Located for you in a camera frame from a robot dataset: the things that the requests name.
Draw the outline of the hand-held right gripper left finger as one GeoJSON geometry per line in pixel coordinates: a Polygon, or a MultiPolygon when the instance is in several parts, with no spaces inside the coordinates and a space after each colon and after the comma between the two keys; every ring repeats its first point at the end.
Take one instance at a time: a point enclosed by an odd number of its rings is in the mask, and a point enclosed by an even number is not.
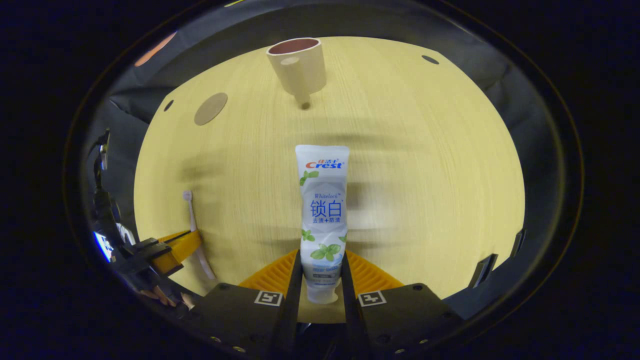
{"type": "Polygon", "coordinates": [[[299,250],[240,285],[219,283],[190,310],[187,323],[233,360],[290,360],[297,337],[303,271],[299,250]]]}

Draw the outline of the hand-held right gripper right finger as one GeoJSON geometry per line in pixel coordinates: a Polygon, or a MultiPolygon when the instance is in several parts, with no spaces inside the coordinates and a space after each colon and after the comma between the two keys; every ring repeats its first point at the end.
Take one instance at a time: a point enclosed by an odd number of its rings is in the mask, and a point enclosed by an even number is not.
{"type": "Polygon", "coordinates": [[[355,360],[423,359],[464,323],[426,284],[404,285],[349,250],[342,261],[342,292],[355,360]]]}

